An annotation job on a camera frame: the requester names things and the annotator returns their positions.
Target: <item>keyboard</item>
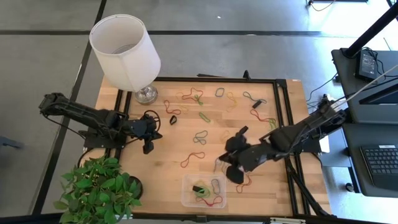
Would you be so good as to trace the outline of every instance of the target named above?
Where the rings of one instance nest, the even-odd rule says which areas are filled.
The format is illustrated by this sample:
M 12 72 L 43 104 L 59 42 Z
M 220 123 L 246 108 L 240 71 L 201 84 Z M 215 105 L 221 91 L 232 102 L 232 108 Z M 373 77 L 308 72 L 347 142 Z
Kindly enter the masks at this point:
M 398 190 L 398 146 L 361 146 L 360 149 L 373 185 Z

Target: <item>lamp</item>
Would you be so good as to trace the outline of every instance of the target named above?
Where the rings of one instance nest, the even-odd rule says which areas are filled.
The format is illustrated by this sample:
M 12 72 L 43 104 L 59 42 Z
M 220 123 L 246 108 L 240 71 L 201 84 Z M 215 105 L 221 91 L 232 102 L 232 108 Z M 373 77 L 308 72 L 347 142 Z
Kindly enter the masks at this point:
M 133 91 L 143 105 L 156 100 L 151 83 L 159 74 L 160 58 L 141 20 L 125 14 L 106 17 L 91 30 L 90 44 L 112 85 Z

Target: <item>wooden tabletop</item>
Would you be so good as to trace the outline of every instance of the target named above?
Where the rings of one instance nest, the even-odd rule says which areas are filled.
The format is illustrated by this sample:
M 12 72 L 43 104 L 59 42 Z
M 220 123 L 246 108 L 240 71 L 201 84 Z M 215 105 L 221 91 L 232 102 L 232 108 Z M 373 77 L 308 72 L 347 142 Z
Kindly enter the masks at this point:
M 243 188 L 243 193 L 236 191 L 236 184 L 226 184 L 225 208 L 192 208 L 184 207 L 181 203 L 182 179 L 185 174 L 213 174 L 215 159 L 224 153 L 223 134 L 229 131 L 231 137 L 243 126 L 249 130 L 245 136 L 248 143 L 257 144 L 259 138 L 271 130 L 269 123 L 259 121 L 250 114 L 254 104 L 248 98 L 243 97 L 243 92 L 248 91 L 253 98 L 263 98 L 267 104 L 261 104 L 257 111 L 260 118 L 274 118 L 277 120 L 274 92 L 271 84 L 264 83 L 216 83 L 216 82 L 154 82 L 159 93 L 155 103 L 149 106 L 140 105 L 135 99 L 131 100 L 129 115 L 131 119 L 140 118 L 146 110 L 158 112 L 162 124 L 159 133 L 162 139 L 154 141 L 155 149 L 148 155 L 142 153 L 142 141 L 136 141 L 123 149 L 120 164 L 124 172 L 138 177 L 143 184 L 144 194 L 141 198 L 142 206 L 134 208 L 133 212 L 142 213 L 173 213 L 173 214 L 208 214 L 208 215 L 255 215 L 255 216 L 290 216 L 292 209 L 289 199 L 289 187 L 287 184 L 284 161 L 268 161 L 251 172 L 252 184 Z M 287 80 L 289 98 L 293 112 L 294 122 L 297 123 L 308 116 L 304 92 L 300 80 Z M 181 100 L 181 94 L 189 94 L 191 87 L 203 90 L 200 98 L 203 105 L 193 100 Z M 216 97 L 217 88 L 223 87 L 225 93 L 222 97 Z M 118 90 L 111 86 L 106 79 L 103 80 L 96 109 L 112 110 L 116 101 Z M 231 92 L 237 105 L 227 97 Z M 287 115 L 283 102 L 282 111 L 284 121 L 287 124 Z M 125 94 L 122 99 L 123 110 Z M 169 110 L 181 109 L 185 106 L 187 113 L 177 115 L 178 121 L 174 125 L 169 124 L 172 114 L 166 113 L 164 100 L 170 101 Z M 210 119 L 210 123 L 199 117 L 199 112 Z M 207 130 L 206 144 L 193 142 L 195 133 Z M 182 168 L 180 163 L 191 152 L 205 152 L 205 158 L 191 157 L 189 165 Z M 104 153 L 103 149 L 95 149 L 88 153 L 89 157 L 99 157 Z M 323 181 L 322 169 L 319 161 L 311 154 L 303 153 L 302 167 L 305 176 L 305 184 L 324 210 L 330 212 L 328 196 Z M 300 191 L 296 186 L 299 211 L 302 212 Z

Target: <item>gray floor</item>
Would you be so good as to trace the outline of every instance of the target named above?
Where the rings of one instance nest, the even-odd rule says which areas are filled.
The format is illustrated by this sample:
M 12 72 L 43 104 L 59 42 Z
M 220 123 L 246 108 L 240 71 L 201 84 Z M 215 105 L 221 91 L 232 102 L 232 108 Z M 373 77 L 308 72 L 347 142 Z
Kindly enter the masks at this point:
M 97 0 L 40 3 L 3 0 L 0 30 L 89 30 L 99 5 Z M 387 9 L 385 0 L 372 0 L 367 4 L 336 2 L 322 12 L 308 9 L 304 0 L 108 0 L 104 16 L 132 14 L 140 17 L 149 30 L 323 31 L 330 37 L 151 36 L 162 59 L 160 76 L 192 77 L 207 73 L 241 77 L 248 69 L 256 78 L 301 79 L 308 98 L 312 89 L 336 73 L 330 51 L 348 47 Z M 397 29 L 398 23 L 393 21 L 368 46 L 374 50 L 398 50 L 393 34 Z M 20 150 L 9 147 L 0 150 L 0 217 L 31 212 L 58 130 L 57 125 L 39 115 L 37 107 L 45 93 L 70 94 L 87 40 L 85 35 L 0 35 L 0 135 L 25 144 Z M 91 54 L 77 102 L 95 105 L 102 75 L 95 55 Z M 343 95 L 339 84 L 329 83 L 312 97 L 316 100 L 323 93 L 331 93 L 335 98 Z M 70 127 L 85 128 L 73 122 Z M 44 213 L 56 212 L 52 202 L 60 195 L 59 177 L 74 165 L 82 144 L 78 136 L 67 133 Z M 397 222 L 398 215 L 393 208 L 398 207 L 398 199 L 348 193 L 341 188 L 349 182 L 348 170 L 324 168 L 323 171 L 335 215 Z M 135 222 L 153 223 L 150 220 Z

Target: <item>plastic container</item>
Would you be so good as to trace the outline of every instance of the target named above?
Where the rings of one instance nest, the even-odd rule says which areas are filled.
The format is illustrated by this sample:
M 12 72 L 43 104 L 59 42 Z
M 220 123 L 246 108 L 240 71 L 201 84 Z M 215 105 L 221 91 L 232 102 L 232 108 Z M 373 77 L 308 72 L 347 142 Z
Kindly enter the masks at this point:
M 216 187 L 216 181 L 220 186 L 220 191 Z M 210 196 L 202 198 L 209 204 L 215 203 L 213 206 L 207 205 L 204 201 L 195 195 L 192 190 L 193 186 L 204 185 L 210 191 Z M 201 208 L 224 208 L 226 205 L 226 178 L 223 174 L 217 175 L 200 175 L 200 174 L 186 174 L 182 179 L 182 190 L 181 190 L 181 203 L 185 207 L 201 207 Z
M 159 74 L 160 58 L 144 23 L 134 16 L 102 19 L 90 32 L 90 44 L 106 78 L 120 90 L 137 92 Z

